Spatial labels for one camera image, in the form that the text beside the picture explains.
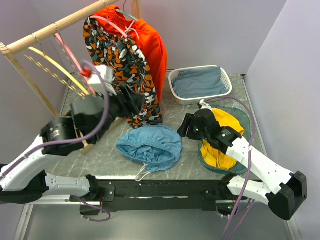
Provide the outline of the light blue shorts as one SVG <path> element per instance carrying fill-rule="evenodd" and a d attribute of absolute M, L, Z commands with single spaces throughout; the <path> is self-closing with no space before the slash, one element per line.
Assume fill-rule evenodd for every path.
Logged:
<path fill-rule="evenodd" d="M 116 149 L 132 162 L 142 164 L 135 176 L 141 182 L 151 173 L 171 169 L 181 158 L 182 137 L 166 125 L 132 129 L 116 143 Z"/>

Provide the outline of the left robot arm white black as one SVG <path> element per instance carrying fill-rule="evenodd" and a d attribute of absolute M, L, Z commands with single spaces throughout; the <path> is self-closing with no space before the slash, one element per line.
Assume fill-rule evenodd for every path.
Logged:
<path fill-rule="evenodd" d="M 29 204 L 45 196 L 71 195 L 86 201 L 98 198 L 101 188 L 93 175 L 55 176 L 45 170 L 73 152 L 95 145 L 116 118 L 138 115 L 144 95 L 124 84 L 116 95 L 87 96 L 70 105 L 66 116 L 50 121 L 30 147 L 10 164 L 0 166 L 1 204 Z"/>

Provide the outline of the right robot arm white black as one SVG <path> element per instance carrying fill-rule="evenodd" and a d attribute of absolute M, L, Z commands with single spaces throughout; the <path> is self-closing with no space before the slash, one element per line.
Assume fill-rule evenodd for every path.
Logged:
<path fill-rule="evenodd" d="M 201 141 L 221 151 L 245 166 L 260 181 L 246 180 L 231 174 L 219 186 L 224 199 L 234 195 L 261 202 L 279 218 L 288 221 L 307 199 L 307 177 L 301 171 L 292 172 L 255 149 L 231 126 L 221 126 L 214 113 L 200 109 L 194 114 L 187 113 L 178 134 L 183 138 Z"/>

